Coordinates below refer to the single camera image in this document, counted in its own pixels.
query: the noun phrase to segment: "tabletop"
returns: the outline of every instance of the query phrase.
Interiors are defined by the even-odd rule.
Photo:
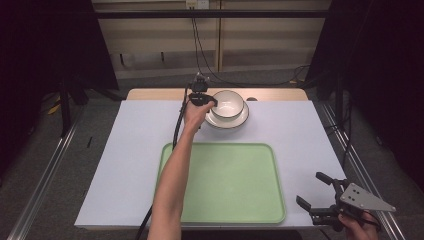
[[[213,95],[221,90],[224,89],[211,88],[207,93]],[[334,203],[334,190],[320,183],[315,173],[323,171],[335,178],[345,178],[313,103],[299,89],[231,90],[245,100],[258,100],[247,101],[249,119],[229,130],[204,123],[194,140],[269,145],[275,154],[287,214],[278,224],[215,223],[207,227],[312,227],[309,214],[296,204],[296,195],[314,205],[328,207]],[[147,212],[153,199],[157,162],[163,147],[172,140],[183,94],[184,89],[136,89],[129,93],[128,100],[121,104],[76,226],[116,229],[141,223],[143,212]],[[199,227],[205,225],[183,224],[183,228]]]

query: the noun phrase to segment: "white paper sheet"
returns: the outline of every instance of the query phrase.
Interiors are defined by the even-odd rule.
[[[296,195],[312,207],[335,203],[334,189],[315,178],[345,174],[310,101],[247,102],[240,127],[204,122],[197,142],[266,143],[275,154],[287,215],[278,225],[184,225],[183,227],[293,228],[312,226]],[[75,222],[87,229],[138,227],[152,204],[162,148],[172,142],[180,101],[124,101]]]

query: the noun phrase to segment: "black cable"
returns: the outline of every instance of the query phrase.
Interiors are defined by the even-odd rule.
[[[327,240],[331,240],[330,236],[328,236],[324,230],[320,229],[319,231],[325,236],[325,238],[327,238]]]
[[[184,99],[183,99],[182,106],[181,106],[181,109],[180,109],[180,114],[178,116],[177,125],[175,126],[174,139],[173,139],[173,142],[172,142],[172,150],[174,150],[175,146],[177,145],[178,133],[180,132],[181,122],[182,122],[182,119],[184,117],[185,109],[187,107],[187,91],[188,91],[189,87],[190,87],[190,84],[187,84],[185,89],[184,89]],[[135,240],[140,239],[141,234],[143,233],[144,229],[146,228],[147,222],[149,221],[149,218],[152,215],[152,207],[153,206],[150,206],[149,211],[147,211],[146,216],[143,219],[143,222],[141,223],[140,227],[138,228],[138,232],[137,232],[137,235],[135,237]]]
[[[221,81],[221,82],[224,82],[224,83],[227,83],[227,84],[231,84],[231,85],[234,85],[234,86],[237,86],[237,87],[241,87],[241,88],[244,88],[244,86],[242,86],[242,85],[248,85],[248,86],[279,86],[279,85],[283,85],[283,84],[286,84],[286,83],[288,83],[288,82],[290,82],[290,81],[292,81],[293,79],[295,79],[295,78],[297,78],[297,76],[303,71],[303,69],[305,68],[305,67],[309,67],[309,65],[304,65],[304,66],[300,66],[300,67],[297,67],[296,69],[299,69],[299,68],[302,68],[302,71],[300,71],[299,73],[297,73],[296,74],[296,72],[295,72],[295,74],[294,74],[294,76],[293,76],[293,78],[292,79],[290,79],[290,80],[287,80],[287,81],[283,81],[283,82],[280,82],[280,83],[244,83],[244,82],[230,82],[230,81],[226,81],[226,80],[224,80],[224,79],[222,79],[222,78],[220,78],[220,77],[218,77],[212,70],[211,70],[211,68],[210,68],[210,66],[209,66],[209,64],[208,64],[208,61],[206,60],[206,56],[205,56],[205,53],[204,53],[204,51],[203,51],[203,46],[202,46],[202,43],[201,43],[201,41],[200,41],[200,37],[199,37],[199,31],[198,31],[198,29],[197,29],[197,23],[196,23],[196,19],[195,18],[192,18],[192,25],[193,25],[193,35],[194,35],[194,37],[195,37],[195,39],[194,39],[194,42],[195,42],[195,47],[196,47],[196,61],[197,61],[197,68],[199,69],[199,72],[200,73],[202,73],[202,71],[200,70],[200,65],[199,65],[199,60],[198,60],[198,53],[197,53],[197,42],[199,43],[199,47],[200,47],[200,52],[201,52],[201,54],[202,54],[202,56],[203,56],[203,59],[204,59],[204,61],[205,61],[205,63],[206,63],[206,67],[208,68],[208,70],[209,70],[209,72],[212,74],[212,76],[214,76],[217,80],[219,80],[219,81]]]
[[[137,235],[135,236],[135,240],[139,240],[141,237],[141,234],[143,233],[144,228],[147,225],[147,221],[149,221],[150,216],[152,215],[152,206],[150,206],[149,211],[147,211],[146,216],[144,217],[143,222],[141,223],[140,227],[138,228]]]
[[[379,232],[380,230],[381,230],[381,222],[380,222],[380,219],[378,219],[374,214],[372,214],[372,213],[370,213],[370,212],[368,212],[368,211],[364,211],[365,213],[367,213],[367,214],[369,214],[371,217],[373,217],[376,221],[377,221],[377,223],[375,223],[375,224],[377,224],[377,225],[374,225],[374,224],[371,224],[371,225],[374,225],[374,226],[376,226],[377,227],[377,231]]]
[[[363,219],[362,217],[355,216],[355,215],[353,215],[353,214],[351,214],[350,212],[347,212],[347,211],[345,211],[343,214],[345,214],[346,216],[348,216],[348,217],[350,217],[352,219],[355,219],[357,222],[361,222],[361,223],[364,223],[364,224],[373,225],[373,226],[375,226],[377,228],[377,232],[380,232],[381,231],[381,222],[380,222],[380,220],[378,220],[378,218],[376,218],[370,212],[367,212],[367,211],[365,211],[365,212],[368,213],[368,214],[370,214],[377,222]]]

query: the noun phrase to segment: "saucer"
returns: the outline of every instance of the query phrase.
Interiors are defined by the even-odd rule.
[[[243,110],[240,115],[235,118],[217,118],[212,111],[206,114],[206,121],[217,128],[235,128],[242,125],[249,117],[249,107],[244,103]]]

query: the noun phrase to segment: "power strip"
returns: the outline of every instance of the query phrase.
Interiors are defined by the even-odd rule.
[[[186,9],[209,9],[209,0],[186,0]]]

